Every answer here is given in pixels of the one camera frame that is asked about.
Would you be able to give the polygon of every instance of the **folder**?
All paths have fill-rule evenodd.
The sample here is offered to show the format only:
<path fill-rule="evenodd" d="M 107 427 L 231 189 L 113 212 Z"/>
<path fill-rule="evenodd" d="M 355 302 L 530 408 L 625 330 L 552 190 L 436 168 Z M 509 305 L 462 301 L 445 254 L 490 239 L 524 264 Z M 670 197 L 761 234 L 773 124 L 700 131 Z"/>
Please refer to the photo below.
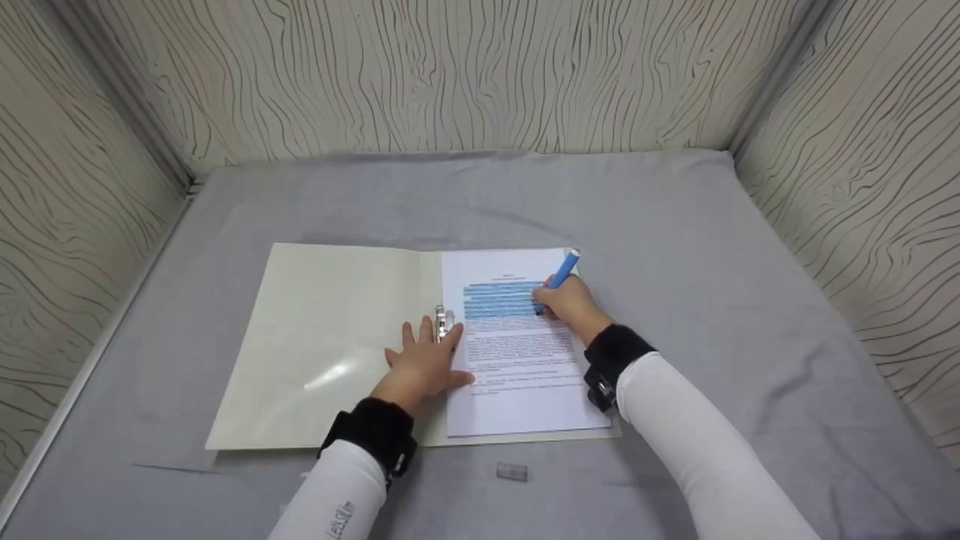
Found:
<path fill-rule="evenodd" d="M 317 448 L 337 412 L 351 410 L 401 350 L 400 325 L 433 317 L 435 336 L 457 322 L 444 309 L 442 252 L 277 243 L 247 333 L 207 438 L 208 450 Z M 415 422 L 421 446 L 619 436 L 608 429 L 449 437 L 445 395 Z"/>

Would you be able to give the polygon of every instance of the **gray fabric surface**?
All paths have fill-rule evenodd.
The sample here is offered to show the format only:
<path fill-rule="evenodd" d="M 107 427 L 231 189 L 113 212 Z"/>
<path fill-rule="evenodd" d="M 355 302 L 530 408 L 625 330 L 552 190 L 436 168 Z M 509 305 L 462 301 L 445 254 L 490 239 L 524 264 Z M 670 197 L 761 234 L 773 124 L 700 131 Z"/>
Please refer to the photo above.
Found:
<path fill-rule="evenodd" d="M 753 207 L 730 157 L 690 150 L 366 155 L 216 172 L 6 538 L 269 533 L 313 454 L 202 446 L 275 241 L 578 246 L 600 303 L 727 415 L 821 535 L 960 530 L 958 477 Z M 425 449 L 373 537 L 693 536 L 672 479 L 625 431 Z M 497 479 L 498 461 L 526 465 L 530 481 Z"/>

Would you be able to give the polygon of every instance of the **document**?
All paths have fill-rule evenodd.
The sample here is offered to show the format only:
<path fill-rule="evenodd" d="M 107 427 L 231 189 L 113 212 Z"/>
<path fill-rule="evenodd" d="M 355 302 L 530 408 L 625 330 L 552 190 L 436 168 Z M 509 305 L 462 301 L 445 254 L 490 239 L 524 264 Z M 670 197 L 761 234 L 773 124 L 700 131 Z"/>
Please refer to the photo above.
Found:
<path fill-rule="evenodd" d="M 444 306 L 464 323 L 453 367 L 476 377 L 449 392 L 448 436 L 611 426 L 587 399 L 583 345 L 536 314 L 531 292 L 563 260 L 563 249 L 442 254 Z"/>

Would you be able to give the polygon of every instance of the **white sleeve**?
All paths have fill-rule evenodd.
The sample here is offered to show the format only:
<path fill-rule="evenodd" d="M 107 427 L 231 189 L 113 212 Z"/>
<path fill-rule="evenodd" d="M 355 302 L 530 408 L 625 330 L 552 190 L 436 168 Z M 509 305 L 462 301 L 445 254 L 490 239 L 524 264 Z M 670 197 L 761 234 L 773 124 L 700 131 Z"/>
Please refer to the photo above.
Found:
<path fill-rule="evenodd" d="M 334 441 L 276 522 L 270 540 L 362 540 L 387 500 L 380 464 L 353 443 Z"/>
<path fill-rule="evenodd" d="M 616 400 L 680 485 L 701 538 L 818 538 L 739 431 L 660 353 L 624 370 Z"/>

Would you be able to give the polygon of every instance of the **wavy line pattern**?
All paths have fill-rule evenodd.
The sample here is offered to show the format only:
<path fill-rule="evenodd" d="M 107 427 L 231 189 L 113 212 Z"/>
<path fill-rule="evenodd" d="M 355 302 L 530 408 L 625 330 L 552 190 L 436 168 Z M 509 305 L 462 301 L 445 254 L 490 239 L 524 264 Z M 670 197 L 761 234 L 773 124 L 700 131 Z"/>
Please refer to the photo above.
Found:
<path fill-rule="evenodd" d="M 29 0 L 0 3 L 0 491 L 180 198 Z"/>
<path fill-rule="evenodd" d="M 842 0 L 738 167 L 960 468 L 960 2 Z"/>
<path fill-rule="evenodd" d="M 720 148 L 802 0 L 92 0 L 191 167 Z"/>

